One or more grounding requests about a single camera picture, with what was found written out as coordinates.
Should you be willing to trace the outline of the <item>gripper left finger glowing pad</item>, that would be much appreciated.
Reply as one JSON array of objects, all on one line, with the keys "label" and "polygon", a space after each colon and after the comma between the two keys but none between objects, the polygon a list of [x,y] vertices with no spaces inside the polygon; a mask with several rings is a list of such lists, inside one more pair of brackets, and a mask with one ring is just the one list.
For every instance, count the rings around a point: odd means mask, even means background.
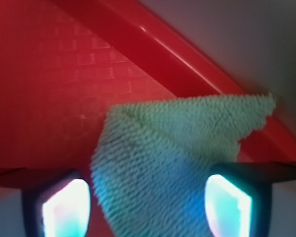
[{"label": "gripper left finger glowing pad", "polygon": [[90,210],[77,170],[0,168],[0,237],[84,237]]}]

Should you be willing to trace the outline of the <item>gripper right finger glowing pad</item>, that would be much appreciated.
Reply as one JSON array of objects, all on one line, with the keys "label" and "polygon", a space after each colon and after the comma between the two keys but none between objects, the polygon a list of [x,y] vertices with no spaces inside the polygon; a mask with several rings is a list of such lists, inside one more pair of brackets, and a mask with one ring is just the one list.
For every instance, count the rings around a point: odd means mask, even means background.
[{"label": "gripper right finger glowing pad", "polygon": [[296,237],[296,162],[221,162],[205,185],[215,237]]}]

